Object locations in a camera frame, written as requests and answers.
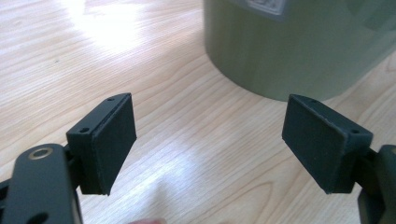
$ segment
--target wood grain surface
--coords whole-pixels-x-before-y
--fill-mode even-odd
[[[281,139],[286,103],[246,91],[205,55],[201,1],[0,3],[0,180],[15,159],[108,96],[131,92],[138,139],[85,223],[359,223],[356,186],[326,195]],[[325,102],[396,144],[396,54]]]

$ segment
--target black plastic bracket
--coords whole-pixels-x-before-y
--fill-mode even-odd
[[[104,100],[66,134],[68,145],[23,152],[0,183],[0,223],[82,223],[76,188],[109,194],[136,140],[130,93]]]
[[[282,137],[326,193],[362,186],[365,224],[396,223],[396,146],[370,149],[373,134],[321,102],[291,95]]]

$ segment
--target white label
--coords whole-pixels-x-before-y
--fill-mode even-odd
[[[282,15],[286,0],[246,0],[250,7],[256,8],[260,11]]]

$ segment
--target light wood floor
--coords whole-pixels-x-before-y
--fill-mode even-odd
[[[202,2],[0,3],[0,180],[15,159],[108,96],[131,92],[138,140],[85,223],[359,223],[357,196],[326,195],[281,139],[286,103],[246,91],[205,55]],[[325,102],[396,144],[396,54]]]

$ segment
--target cylindrical container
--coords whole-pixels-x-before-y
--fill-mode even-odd
[[[396,0],[204,0],[205,47],[262,96],[342,93],[396,50]]]

